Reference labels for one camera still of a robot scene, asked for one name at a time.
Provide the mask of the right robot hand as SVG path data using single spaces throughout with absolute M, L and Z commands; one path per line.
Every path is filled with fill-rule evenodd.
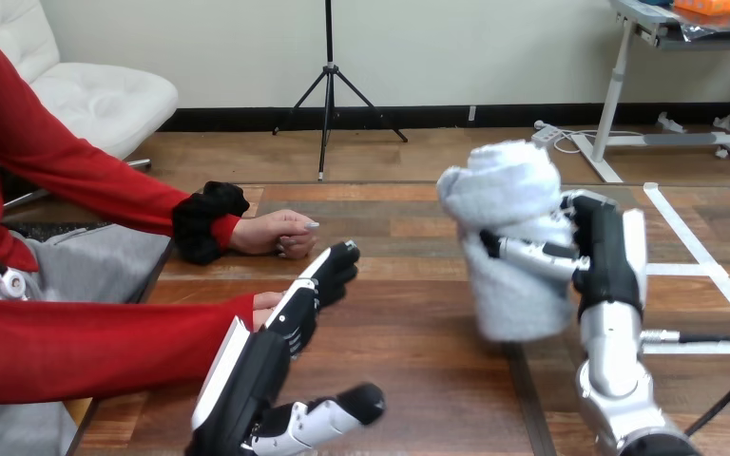
M 568 281 L 581 295 L 579 312 L 620 303 L 644 313 L 647 247 L 644 213 L 585 189 L 565 191 L 556 212 L 572 223 L 572 243 L 480 232 L 488 255 L 548 279 Z

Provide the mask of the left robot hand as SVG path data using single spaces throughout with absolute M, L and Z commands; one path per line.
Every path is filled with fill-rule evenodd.
M 320 311 L 344 296 L 359 258 L 354 241 L 336 243 L 292 282 L 263 323 L 233 320 L 198 395 L 185 454 L 299 455 L 383 416 L 384 394 L 373 383 L 275 404 L 292 360 L 314 335 Z

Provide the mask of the person's hand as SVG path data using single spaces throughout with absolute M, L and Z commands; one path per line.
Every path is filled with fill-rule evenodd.
M 254 332 L 268 321 L 284 296 L 285 292 L 266 292 L 254 296 L 252 326 Z
M 319 223 L 292 210 L 279 210 L 256 218 L 243 218 L 229 239 L 231 250 L 245 255 L 300 259 L 317 244 Z

